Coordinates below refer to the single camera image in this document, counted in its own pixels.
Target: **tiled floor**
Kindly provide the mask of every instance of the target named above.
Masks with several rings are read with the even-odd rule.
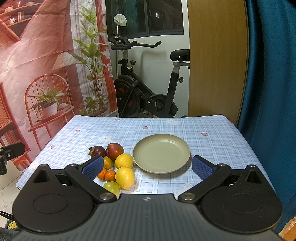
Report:
[[[12,204],[19,194],[19,190],[15,186],[20,177],[16,178],[8,186],[0,191],[0,210],[7,213],[12,213]],[[4,227],[7,222],[7,219],[0,216],[0,227]]]

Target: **white flower pot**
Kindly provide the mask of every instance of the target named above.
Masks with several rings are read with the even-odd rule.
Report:
[[[56,102],[54,104],[42,109],[42,115],[45,117],[50,117],[56,113],[57,113],[57,103]]]

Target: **black round disc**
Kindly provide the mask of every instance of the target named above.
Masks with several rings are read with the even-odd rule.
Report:
[[[210,191],[202,200],[202,212],[214,225],[235,233],[259,233],[275,226],[281,204],[264,192],[244,193],[234,186]]]
[[[85,191],[61,184],[49,190],[47,193],[45,188],[36,187],[36,192],[32,190],[27,198],[15,200],[13,214],[22,228],[41,233],[64,232],[90,216],[93,202]]]
[[[129,81],[123,79],[116,79],[114,81],[115,90],[116,90],[116,98],[117,98],[117,106],[119,113],[122,112],[122,108],[124,105],[125,98],[127,97],[128,90],[131,86]],[[138,114],[141,108],[140,97],[135,93],[135,90],[132,92],[129,101],[124,108],[124,112],[121,115],[122,117],[134,117]]]

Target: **exercise bike handlebar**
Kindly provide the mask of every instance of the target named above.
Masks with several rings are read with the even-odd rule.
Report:
[[[150,44],[138,44],[137,41],[133,41],[131,43],[124,43],[124,44],[112,45],[111,46],[111,49],[112,50],[121,50],[121,51],[123,51],[123,50],[130,49],[130,48],[132,48],[134,46],[155,48],[155,47],[157,47],[160,44],[161,44],[161,41],[158,41],[154,45],[150,45]]]

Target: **wooden cabinet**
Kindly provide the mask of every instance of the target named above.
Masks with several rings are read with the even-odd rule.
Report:
[[[248,63],[244,0],[187,0],[190,37],[188,116],[223,114],[237,123]]]
[[[7,0],[0,6],[0,30],[14,42],[19,41],[27,24],[42,2],[43,0]]]

